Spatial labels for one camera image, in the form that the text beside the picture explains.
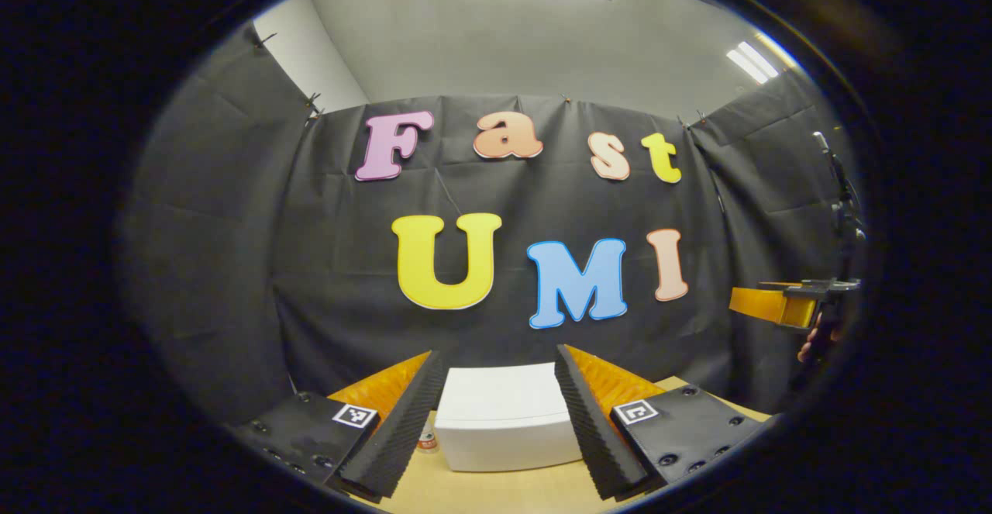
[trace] screw hole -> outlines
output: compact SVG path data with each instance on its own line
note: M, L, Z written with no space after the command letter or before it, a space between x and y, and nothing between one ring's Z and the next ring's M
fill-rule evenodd
M334 467L334 462L330 461L329 457L323 457L323 455L315 455L315 457L313 457L313 464L327 469L332 469Z

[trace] hand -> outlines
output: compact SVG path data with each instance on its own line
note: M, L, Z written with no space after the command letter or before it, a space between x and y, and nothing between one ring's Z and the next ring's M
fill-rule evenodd
M801 348L800 352L798 352L798 354L796 355L796 358L800 360L801 363L804 363L805 360L807 360L807 355L809 355L809 348L812 347L812 344L809 342L812 341L812 338L816 337L816 330L819 329L819 320L822 319L822 317L823 317L822 312L816 316L816 323L814 324L814 327L812 327L812 330L809 330L809 335L807 336L807 342L803 344L803 348ZM837 341L837 340L840 340L840 330L834 329L832 333L830 333L830 341Z

